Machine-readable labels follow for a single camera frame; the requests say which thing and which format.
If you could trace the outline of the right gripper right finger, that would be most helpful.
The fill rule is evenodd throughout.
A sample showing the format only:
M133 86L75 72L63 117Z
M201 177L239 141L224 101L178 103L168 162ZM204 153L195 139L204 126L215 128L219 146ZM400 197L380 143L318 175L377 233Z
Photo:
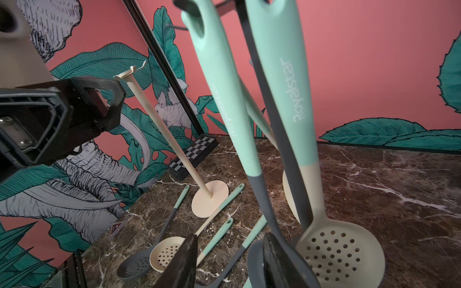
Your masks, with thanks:
M265 234L262 253L267 288L318 288L306 282L272 233Z

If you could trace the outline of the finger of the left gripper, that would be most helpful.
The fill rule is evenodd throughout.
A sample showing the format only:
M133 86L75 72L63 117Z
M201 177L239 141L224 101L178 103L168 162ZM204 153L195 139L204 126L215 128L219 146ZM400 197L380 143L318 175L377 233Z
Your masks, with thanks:
M51 165L119 126L119 81L75 77L1 89L1 172Z

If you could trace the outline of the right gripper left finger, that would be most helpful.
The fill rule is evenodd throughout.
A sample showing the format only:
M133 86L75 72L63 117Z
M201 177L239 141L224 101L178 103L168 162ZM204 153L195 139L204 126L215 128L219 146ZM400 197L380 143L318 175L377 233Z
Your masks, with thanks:
M196 281L198 237L170 237L152 251L152 267L162 274L155 288L192 288Z

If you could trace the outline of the beige utensil rack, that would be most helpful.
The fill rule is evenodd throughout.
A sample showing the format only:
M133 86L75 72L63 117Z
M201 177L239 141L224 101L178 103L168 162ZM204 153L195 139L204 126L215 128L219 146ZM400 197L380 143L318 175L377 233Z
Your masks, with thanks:
M200 177L193 164L187 158L184 151L181 149L178 142L175 140L166 124L162 121L161 117L155 111L152 103L145 96L142 88L134 78L134 73L137 71L135 66L131 66L129 70L126 70L120 74L114 76L117 80L125 80L130 90L134 93L134 96L138 99L139 103L149 114L157 128L167 140L168 144L172 147L175 154L184 164L185 168L189 172L190 176L194 179L195 183L199 186L199 190L194 195L192 200L192 212L199 218L208 218L218 209L218 207L224 203L224 200L229 196L228 185L219 180L205 183Z

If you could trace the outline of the red triangle sticker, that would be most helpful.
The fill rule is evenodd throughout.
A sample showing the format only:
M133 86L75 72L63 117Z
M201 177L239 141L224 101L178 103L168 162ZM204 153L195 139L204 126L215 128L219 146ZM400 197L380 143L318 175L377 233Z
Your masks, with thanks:
M125 227L126 221L116 222L109 229L109 238L113 239Z

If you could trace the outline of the checkerboard calibration board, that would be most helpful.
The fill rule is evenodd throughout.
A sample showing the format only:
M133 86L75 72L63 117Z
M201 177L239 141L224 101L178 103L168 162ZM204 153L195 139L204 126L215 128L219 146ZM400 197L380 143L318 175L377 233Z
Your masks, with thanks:
M193 167L196 168L217 146L218 141L216 138L203 134L195 140L194 144L186 149L185 154ZM180 181L190 175L184 163L178 157L168 165L168 170L172 176Z

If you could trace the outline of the black front rail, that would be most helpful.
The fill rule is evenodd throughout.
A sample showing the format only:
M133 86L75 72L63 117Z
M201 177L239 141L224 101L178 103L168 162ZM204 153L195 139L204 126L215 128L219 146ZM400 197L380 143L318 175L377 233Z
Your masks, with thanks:
M48 283L48 288L87 288L80 250L74 252Z

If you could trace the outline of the left black frame post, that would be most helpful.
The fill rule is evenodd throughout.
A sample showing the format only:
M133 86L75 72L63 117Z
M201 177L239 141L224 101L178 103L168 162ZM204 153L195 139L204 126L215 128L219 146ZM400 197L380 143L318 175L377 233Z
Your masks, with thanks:
M152 88L157 99L163 100L159 115L167 126L191 129L196 138L207 134L208 128L197 107L186 97L184 63L175 44L176 32L167 8L156 9L150 26L137 1L123 3L149 48Z

